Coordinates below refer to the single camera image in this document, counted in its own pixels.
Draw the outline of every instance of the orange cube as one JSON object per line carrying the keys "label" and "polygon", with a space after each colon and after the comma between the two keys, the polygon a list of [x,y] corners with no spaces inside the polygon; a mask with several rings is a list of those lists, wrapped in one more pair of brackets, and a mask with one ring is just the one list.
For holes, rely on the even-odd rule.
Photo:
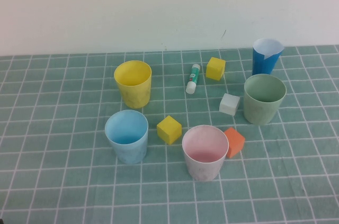
{"label": "orange cube", "polygon": [[245,138],[232,127],[227,129],[224,133],[229,143],[229,148],[226,156],[228,158],[232,158],[244,147]]}

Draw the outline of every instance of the green cup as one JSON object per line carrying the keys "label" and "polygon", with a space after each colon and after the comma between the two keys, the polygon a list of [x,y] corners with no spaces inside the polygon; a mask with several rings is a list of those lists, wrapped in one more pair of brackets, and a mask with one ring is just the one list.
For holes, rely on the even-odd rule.
{"label": "green cup", "polygon": [[286,95],[284,83],[268,74],[249,77],[244,85],[244,116],[252,124],[269,123]]}

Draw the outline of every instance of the blue cup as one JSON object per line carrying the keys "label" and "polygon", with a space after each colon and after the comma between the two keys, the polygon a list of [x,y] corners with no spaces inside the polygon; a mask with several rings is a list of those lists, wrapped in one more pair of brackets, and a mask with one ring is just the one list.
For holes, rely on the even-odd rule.
{"label": "blue cup", "polygon": [[252,75],[270,74],[284,46],[274,39],[259,39],[253,43]]}
{"label": "blue cup", "polygon": [[119,160],[125,164],[141,162],[147,152],[148,121],[135,110],[123,110],[106,122],[105,134]]}

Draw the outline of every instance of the paper cup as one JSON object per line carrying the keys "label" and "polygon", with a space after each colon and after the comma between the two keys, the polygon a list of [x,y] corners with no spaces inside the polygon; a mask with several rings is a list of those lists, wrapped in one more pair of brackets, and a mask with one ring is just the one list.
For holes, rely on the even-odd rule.
{"label": "paper cup", "polygon": [[148,122],[135,110],[124,110],[106,122],[105,134],[119,160],[126,164],[141,162],[147,152]]}
{"label": "paper cup", "polygon": [[125,104],[139,109],[149,102],[152,70],[143,61],[127,61],[119,65],[114,79]]}
{"label": "paper cup", "polygon": [[186,132],[182,148],[190,175],[199,181],[212,181],[225,160],[228,140],[218,128],[199,125]]}
{"label": "paper cup", "polygon": [[269,123],[286,95],[284,83],[268,74],[249,77],[244,85],[244,116],[252,124]]}
{"label": "paper cup", "polygon": [[284,46],[274,39],[259,39],[253,43],[252,75],[270,74]]}

